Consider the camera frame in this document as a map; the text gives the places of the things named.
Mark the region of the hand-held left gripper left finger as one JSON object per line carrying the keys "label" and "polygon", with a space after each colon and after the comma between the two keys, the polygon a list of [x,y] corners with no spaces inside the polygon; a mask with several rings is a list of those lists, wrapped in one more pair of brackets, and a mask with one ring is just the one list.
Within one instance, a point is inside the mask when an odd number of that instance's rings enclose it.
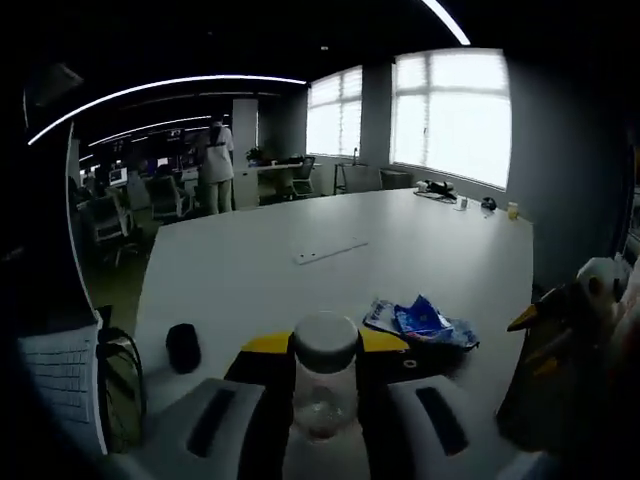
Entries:
{"label": "hand-held left gripper left finger", "polygon": [[281,479],[293,390],[289,336],[278,353],[242,350],[222,379],[209,378],[155,416],[156,479]]}

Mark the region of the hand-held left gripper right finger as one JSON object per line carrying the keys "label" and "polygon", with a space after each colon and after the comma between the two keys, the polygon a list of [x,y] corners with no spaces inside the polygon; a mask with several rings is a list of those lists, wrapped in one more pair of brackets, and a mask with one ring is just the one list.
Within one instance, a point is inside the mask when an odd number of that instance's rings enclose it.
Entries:
{"label": "hand-held left gripper right finger", "polygon": [[374,479],[497,479],[514,459],[494,413],[505,387],[477,355],[362,333],[359,419]]}

